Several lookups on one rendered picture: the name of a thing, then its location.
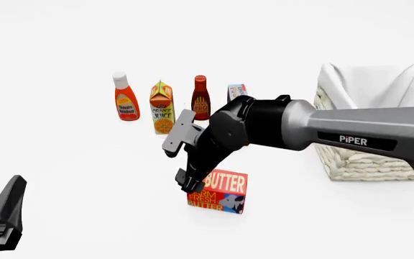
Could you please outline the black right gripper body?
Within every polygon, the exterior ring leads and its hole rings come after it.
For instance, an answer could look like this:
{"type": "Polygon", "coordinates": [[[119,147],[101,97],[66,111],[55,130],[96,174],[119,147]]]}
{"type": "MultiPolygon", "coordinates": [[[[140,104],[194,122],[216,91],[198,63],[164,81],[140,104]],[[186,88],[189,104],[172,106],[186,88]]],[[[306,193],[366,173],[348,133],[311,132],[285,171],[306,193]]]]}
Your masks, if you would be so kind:
{"type": "Polygon", "coordinates": [[[194,180],[202,181],[217,165],[217,152],[215,148],[185,147],[188,155],[185,183],[190,184],[194,180]]]}

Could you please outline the tomato ketchup bottle white cap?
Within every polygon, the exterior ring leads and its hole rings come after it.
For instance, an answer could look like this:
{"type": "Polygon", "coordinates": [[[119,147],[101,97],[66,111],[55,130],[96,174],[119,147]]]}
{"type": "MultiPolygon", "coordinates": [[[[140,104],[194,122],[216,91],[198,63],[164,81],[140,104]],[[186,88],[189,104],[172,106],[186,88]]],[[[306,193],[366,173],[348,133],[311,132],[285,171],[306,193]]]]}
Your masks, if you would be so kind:
{"type": "Polygon", "coordinates": [[[126,73],[114,73],[113,80],[115,85],[116,110],[119,118],[124,121],[138,120],[140,117],[138,101],[129,85],[126,73]]]}

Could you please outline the red butter box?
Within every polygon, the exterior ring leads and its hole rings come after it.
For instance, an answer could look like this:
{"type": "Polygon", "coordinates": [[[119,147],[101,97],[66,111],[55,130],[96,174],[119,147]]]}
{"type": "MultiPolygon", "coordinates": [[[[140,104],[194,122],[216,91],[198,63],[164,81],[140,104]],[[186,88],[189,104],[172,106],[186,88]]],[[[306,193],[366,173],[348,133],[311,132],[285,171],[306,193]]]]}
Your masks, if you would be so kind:
{"type": "Polygon", "coordinates": [[[205,185],[200,193],[187,195],[187,203],[203,209],[242,214],[247,194],[247,181],[247,174],[213,170],[203,180],[205,185]]]}

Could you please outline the orange juice carton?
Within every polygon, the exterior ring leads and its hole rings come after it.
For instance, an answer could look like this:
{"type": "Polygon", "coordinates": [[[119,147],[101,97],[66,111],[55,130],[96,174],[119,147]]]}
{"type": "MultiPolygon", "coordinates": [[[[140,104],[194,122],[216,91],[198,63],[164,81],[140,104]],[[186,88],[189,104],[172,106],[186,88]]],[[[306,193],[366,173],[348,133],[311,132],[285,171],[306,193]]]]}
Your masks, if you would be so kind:
{"type": "Polygon", "coordinates": [[[172,88],[158,81],[149,97],[152,120],[157,135],[168,135],[175,124],[175,109],[172,88]]]}

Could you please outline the pale blue pudding box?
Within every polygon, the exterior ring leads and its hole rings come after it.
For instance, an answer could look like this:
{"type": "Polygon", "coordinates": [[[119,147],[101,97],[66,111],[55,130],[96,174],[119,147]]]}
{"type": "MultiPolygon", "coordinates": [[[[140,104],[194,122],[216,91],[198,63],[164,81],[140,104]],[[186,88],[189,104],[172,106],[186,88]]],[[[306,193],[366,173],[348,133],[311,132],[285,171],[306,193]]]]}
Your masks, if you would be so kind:
{"type": "Polygon", "coordinates": [[[243,83],[235,83],[228,85],[227,102],[234,100],[238,96],[246,96],[247,89],[243,83]]]}

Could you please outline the dark red BBQ sauce bottle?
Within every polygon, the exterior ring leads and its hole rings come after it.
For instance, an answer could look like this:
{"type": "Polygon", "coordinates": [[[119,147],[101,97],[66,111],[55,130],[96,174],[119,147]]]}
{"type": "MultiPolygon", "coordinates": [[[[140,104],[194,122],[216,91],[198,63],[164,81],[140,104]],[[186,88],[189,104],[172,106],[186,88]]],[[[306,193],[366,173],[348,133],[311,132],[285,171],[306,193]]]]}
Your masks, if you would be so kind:
{"type": "Polygon", "coordinates": [[[195,120],[208,120],[211,115],[211,101],[207,90],[206,77],[203,75],[196,76],[194,86],[191,110],[195,112],[195,120]]]}

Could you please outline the cream woven basket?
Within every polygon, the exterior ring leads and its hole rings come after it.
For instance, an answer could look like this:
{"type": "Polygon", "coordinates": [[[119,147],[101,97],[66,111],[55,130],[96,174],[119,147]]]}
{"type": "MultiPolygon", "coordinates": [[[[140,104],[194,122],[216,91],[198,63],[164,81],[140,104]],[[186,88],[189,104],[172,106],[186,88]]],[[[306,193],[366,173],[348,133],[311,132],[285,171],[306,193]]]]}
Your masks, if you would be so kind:
{"type": "Polygon", "coordinates": [[[414,181],[414,170],[401,159],[315,144],[332,181],[414,181]]]}

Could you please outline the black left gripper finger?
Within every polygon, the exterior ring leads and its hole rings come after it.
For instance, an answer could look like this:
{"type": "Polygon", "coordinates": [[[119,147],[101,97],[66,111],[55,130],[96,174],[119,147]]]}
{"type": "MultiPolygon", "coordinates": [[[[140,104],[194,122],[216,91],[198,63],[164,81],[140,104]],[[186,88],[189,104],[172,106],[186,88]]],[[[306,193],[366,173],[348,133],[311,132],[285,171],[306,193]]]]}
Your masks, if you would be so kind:
{"type": "Polygon", "coordinates": [[[27,181],[13,176],[0,193],[0,224],[22,232],[22,203],[27,181]]]}

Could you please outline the white cloth basket liner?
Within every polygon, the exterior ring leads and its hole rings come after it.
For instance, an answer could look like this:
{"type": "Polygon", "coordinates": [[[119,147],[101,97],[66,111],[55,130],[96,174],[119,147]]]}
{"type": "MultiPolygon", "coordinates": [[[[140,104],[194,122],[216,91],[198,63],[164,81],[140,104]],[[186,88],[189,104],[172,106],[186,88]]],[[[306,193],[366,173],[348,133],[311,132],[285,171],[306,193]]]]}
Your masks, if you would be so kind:
{"type": "Polygon", "coordinates": [[[322,110],[414,107],[414,64],[323,64],[313,105],[322,110]]]}

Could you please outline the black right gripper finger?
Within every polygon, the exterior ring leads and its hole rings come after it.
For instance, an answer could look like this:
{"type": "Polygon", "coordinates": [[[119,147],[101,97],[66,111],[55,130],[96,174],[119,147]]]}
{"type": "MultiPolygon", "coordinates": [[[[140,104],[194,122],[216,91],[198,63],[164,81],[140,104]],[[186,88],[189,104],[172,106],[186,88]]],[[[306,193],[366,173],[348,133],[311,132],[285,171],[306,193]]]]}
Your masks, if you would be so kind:
{"type": "Polygon", "coordinates": [[[191,178],[185,183],[185,192],[187,194],[200,193],[203,190],[205,183],[203,181],[198,181],[194,178],[191,178]]]}
{"type": "Polygon", "coordinates": [[[185,170],[183,170],[182,168],[179,168],[175,176],[175,180],[178,183],[178,185],[181,187],[181,189],[187,189],[188,177],[187,177],[187,172],[185,170]]]}

